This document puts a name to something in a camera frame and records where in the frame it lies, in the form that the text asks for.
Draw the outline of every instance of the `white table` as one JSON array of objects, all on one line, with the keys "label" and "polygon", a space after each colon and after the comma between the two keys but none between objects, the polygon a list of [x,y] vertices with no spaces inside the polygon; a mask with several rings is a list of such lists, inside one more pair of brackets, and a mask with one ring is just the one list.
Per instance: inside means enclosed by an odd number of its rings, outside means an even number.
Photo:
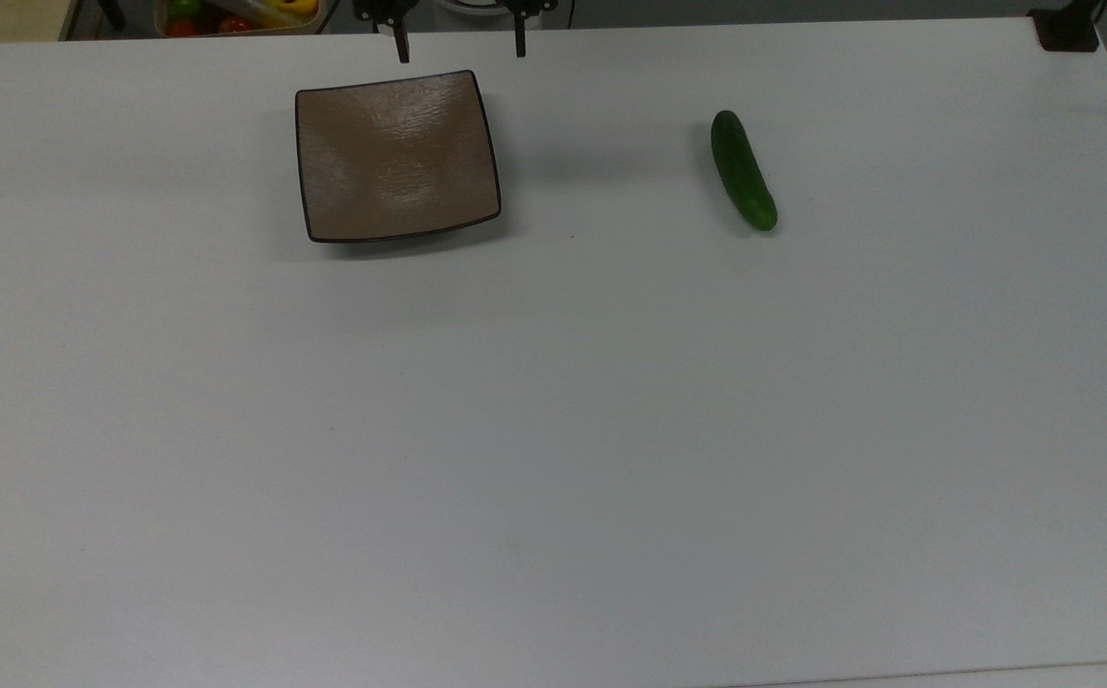
[{"label": "white table", "polygon": [[1107,688],[1107,665],[796,684],[797,688]]},{"label": "white table", "polygon": [[[1027,19],[0,47],[0,685],[1107,661],[1107,57]],[[497,222],[308,242],[473,69]],[[708,123],[748,122],[757,236]]]}]

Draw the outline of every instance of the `cucumber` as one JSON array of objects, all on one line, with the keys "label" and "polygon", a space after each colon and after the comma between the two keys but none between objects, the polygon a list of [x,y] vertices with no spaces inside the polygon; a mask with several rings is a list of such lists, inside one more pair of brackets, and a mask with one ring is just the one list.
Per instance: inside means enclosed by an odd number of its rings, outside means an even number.
[{"label": "cucumber", "polygon": [[710,127],[710,145],[714,152],[714,165],[723,178],[723,188],[741,215],[755,229],[769,232],[778,224],[778,208],[775,197],[769,195],[762,168],[757,166],[757,157],[753,154],[753,145],[748,144],[748,134],[744,132],[744,123],[735,116],[732,110],[723,110],[714,115],[714,125]]}]

